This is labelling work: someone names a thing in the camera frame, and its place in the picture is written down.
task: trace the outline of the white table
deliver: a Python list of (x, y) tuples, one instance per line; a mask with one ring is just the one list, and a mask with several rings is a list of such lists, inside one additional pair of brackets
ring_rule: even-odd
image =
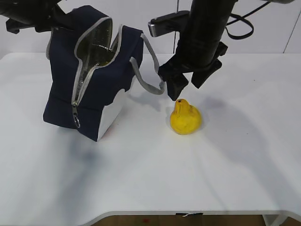
[[(161, 63), (171, 55), (159, 55)], [(42, 120), (44, 54), (0, 60), (0, 225), (91, 225), (110, 215), (283, 214), (301, 220), (301, 55), (239, 54), (181, 97), (203, 113), (189, 136), (174, 103), (136, 82), (95, 143)], [(156, 84), (149, 55), (142, 73)]]

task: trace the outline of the black mechanical arm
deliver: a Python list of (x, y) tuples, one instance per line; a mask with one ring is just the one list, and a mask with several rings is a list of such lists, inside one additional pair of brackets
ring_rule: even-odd
[[(221, 68), (218, 57), (223, 56), (228, 47), (220, 41), (237, 1), (193, 0), (190, 11), (180, 11), (149, 22), (153, 37), (180, 32), (175, 55), (159, 69), (172, 100), (176, 100), (189, 83), (184, 73), (193, 72), (191, 82), (200, 88), (210, 75)], [(270, 1), (290, 3), (293, 0)], [(244, 20), (238, 15), (232, 16)]]
[[(7, 31), (34, 27), (36, 32), (52, 28), (72, 30), (71, 21), (58, 6), (61, 0), (0, 0), (0, 15), (6, 16)], [(188, 85), (184, 73), (193, 72), (192, 83), (200, 88), (211, 74), (221, 68), (218, 57), (227, 46), (220, 42), (228, 19), (238, 0), (193, 0), (190, 11), (180, 11), (149, 22), (153, 37), (180, 32), (175, 55), (159, 69), (159, 76), (167, 82), (168, 95), (176, 100)], [(269, 0), (290, 3), (294, 0)]]

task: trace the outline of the open zipper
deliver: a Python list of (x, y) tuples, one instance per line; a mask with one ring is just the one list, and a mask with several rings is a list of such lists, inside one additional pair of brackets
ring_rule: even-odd
[[(95, 64), (93, 67), (91, 67), (88, 70), (88, 64), (90, 61), (90, 54), (91, 54), (91, 48), (92, 46), (98, 46), (97, 44), (93, 43), (93, 40), (95, 38), (95, 33), (97, 32), (97, 30), (95, 30), (101, 23), (103, 23), (106, 20), (111, 20), (110, 17), (105, 17), (105, 18), (101, 18), (99, 21), (97, 21), (90, 29), (88, 29), (85, 33), (82, 34), (82, 36), (79, 38), (75, 50), (74, 50), (74, 55), (75, 57), (78, 59), (79, 61), (79, 66), (78, 66), (78, 70), (77, 70), (77, 74), (74, 80), (74, 85), (73, 85), (73, 93), (72, 93), (72, 100), (71, 100), (71, 106), (72, 106), (72, 116), (73, 116), (73, 121), (76, 125), (77, 128), (80, 128), (80, 119), (79, 119), (79, 114), (77, 111), (77, 108), (86, 92), (86, 89), (89, 85), (89, 82), (93, 76), (93, 73), (96, 69), (99, 68), (104, 68), (109, 66), (112, 62), (114, 62), (115, 58), (117, 57), (119, 51), (120, 51), (120, 47), (121, 47), (121, 36), (122, 36), (122, 27), (123, 25), (120, 25), (119, 27), (119, 32), (111, 46), (111, 48), (108, 48), (108, 46), (110, 45), (111, 42), (111, 33), (110, 36), (108, 38), (108, 43), (106, 44), (106, 46), (100, 46), (103, 49), (106, 49), (108, 52), (110, 52), (110, 56), (112, 56), (112, 54), (114, 54), (114, 56), (110, 59), (110, 61), (102, 61), (100, 64)], [(83, 62), (82, 59), (80, 59), (77, 56), (77, 50), (79, 45), (81, 44), (81, 42), (83, 41), (84, 38), (86, 38), (87, 35), (89, 35), (91, 32), (93, 32), (94, 34), (91, 35), (91, 40), (89, 42), (89, 47), (88, 47), (88, 54), (85, 55), (86, 61)]]

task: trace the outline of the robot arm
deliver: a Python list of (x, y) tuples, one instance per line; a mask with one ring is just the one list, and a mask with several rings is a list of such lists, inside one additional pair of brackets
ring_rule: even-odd
[[(237, 1), (193, 0), (190, 12), (181, 11), (149, 22), (153, 37), (180, 32), (175, 55), (159, 69), (172, 100), (176, 100), (189, 83), (184, 73), (193, 72), (191, 82), (200, 88), (211, 74), (221, 68), (218, 57), (223, 56), (228, 47), (220, 41)], [(278, 3), (292, 1), (272, 0)]]

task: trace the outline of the white wall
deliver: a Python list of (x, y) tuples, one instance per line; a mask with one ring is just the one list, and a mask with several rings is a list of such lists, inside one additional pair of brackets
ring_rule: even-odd
[[(68, 0), (59, 5), (65, 12), (82, 5), (91, 5), (111, 16), (115, 33), (119, 24), (144, 30), (150, 38), (147, 23), (154, 17), (176, 11), (177, 0)], [(0, 16), (0, 58), (8, 52), (45, 52), (49, 33), (37, 34), (34, 29), (21, 30), (19, 34), (6, 32), (6, 17)], [(150, 38), (156, 53), (172, 53), (174, 35)]]
[[(189, 10), (192, 0), (180, 0), (180, 10)], [(239, 0), (233, 13), (245, 15), (263, 1)], [(228, 53), (283, 53), (301, 9), (301, 0), (291, 4), (272, 3), (248, 17), (255, 27), (254, 35), (245, 40), (232, 40), (225, 33), (222, 41), (229, 46)], [(240, 35), (250, 28), (238, 22), (229, 26), (232, 34)]]
[(292, 33), (290, 42), (285, 50), (286, 53), (301, 53), (301, 16)]

